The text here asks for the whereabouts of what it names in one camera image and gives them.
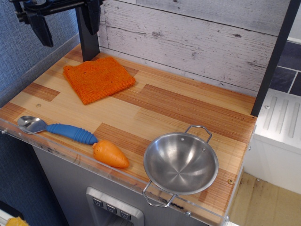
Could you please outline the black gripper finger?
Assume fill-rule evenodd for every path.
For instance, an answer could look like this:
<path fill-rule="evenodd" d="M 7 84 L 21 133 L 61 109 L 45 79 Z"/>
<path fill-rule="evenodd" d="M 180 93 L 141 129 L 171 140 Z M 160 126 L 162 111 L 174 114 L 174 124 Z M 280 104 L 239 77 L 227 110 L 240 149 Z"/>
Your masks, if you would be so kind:
<path fill-rule="evenodd" d="M 42 45 L 53 47 L 52 35 L 42 12 L 28 10 L 25 13 L 28 24 L 31 26 Z"/>
<path fill-rule="evenodd" d="M 95 35 L 99 31 L 101 5 L 101 0 L 86 0 L 82 6 L 84 22 L 91 35 Z"/>

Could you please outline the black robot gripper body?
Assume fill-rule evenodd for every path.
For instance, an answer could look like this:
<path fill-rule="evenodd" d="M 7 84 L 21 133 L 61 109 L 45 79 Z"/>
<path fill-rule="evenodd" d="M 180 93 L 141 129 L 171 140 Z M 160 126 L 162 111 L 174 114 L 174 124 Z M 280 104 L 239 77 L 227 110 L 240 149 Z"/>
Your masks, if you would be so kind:
<path fill-rule="evenodd" d="M 9 0 L 16 10 L 17 16 L 27 14 L 41 14 L 48 16 L 51 14 L 87 6 L 86 0 L 43 0 L 38 3 L 37 0 Z"/>

